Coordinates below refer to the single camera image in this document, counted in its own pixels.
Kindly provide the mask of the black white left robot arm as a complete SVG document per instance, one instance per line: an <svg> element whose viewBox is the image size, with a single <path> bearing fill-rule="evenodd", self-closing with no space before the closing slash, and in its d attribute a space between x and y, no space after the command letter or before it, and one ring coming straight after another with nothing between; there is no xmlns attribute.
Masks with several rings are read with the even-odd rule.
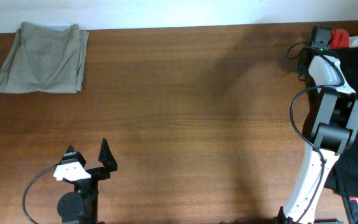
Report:
<svg viewBox="0 0 358 224"><path fill-rule="evenodd" d="M98 184L111 178L117 171L117 162L111 153L107 139L101 142L98 161L101 167L85 169L82 154L69 146L58 163L53 176L57 181L74 185L74 190L63 195L57 204L57 212L63 224L97 224Z"/></svg>

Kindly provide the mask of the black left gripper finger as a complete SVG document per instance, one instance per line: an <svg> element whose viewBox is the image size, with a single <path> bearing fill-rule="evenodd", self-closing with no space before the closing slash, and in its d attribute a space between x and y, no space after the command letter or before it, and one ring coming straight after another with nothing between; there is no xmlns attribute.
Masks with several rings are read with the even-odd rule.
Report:
<svg viewBox="0 0 358 224"><path fill-rule="evenodd" d="M108 171L114 172L117 171L117 162L109 148L108 141L106 138L103 138L101 142L101 149L99 152L98 161L103 164Z"/></svg>
<svg viewBox="0 0 358 224"><path fill-rule="evenodd" d="M72 162L79 162L82 167L84 167L86 164L86 160L82 154L78 151L75 151L75 148L72 145L69 145L59 164L67 164Z"/></svg>

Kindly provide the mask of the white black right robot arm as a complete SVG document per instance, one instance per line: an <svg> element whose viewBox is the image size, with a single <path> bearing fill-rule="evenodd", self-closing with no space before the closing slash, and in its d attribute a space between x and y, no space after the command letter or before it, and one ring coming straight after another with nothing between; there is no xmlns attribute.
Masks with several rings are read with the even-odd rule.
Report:
<svg viewBox="0 0 358 224"><path fill-rule="evenodd" d="M311 81L300 93L310 93L312 100L303 129L295 129L305 141L301 169L275 223L314 223L326 179L358 132L358 96L341 71L332 41L330 28L314 26L296 56L299 75Z"/></svg>

